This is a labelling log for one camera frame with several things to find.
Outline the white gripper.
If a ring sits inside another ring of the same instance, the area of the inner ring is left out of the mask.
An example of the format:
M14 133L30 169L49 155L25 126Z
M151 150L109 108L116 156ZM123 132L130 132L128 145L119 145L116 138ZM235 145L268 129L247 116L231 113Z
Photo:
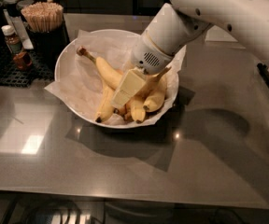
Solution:
M175 48L163 35L146 30L135 42L131 63L145 74L160 73L174 58ZM111 100L115 108L123 107L146 84L146 76L138 69L129 69L120 81Z

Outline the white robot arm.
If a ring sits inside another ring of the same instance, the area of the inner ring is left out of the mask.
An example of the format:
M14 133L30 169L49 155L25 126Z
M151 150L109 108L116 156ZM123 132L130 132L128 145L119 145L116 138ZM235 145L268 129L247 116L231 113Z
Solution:
M111 104L125 105L183 46L218 26L269 65L269 0L169 0L138 38Z

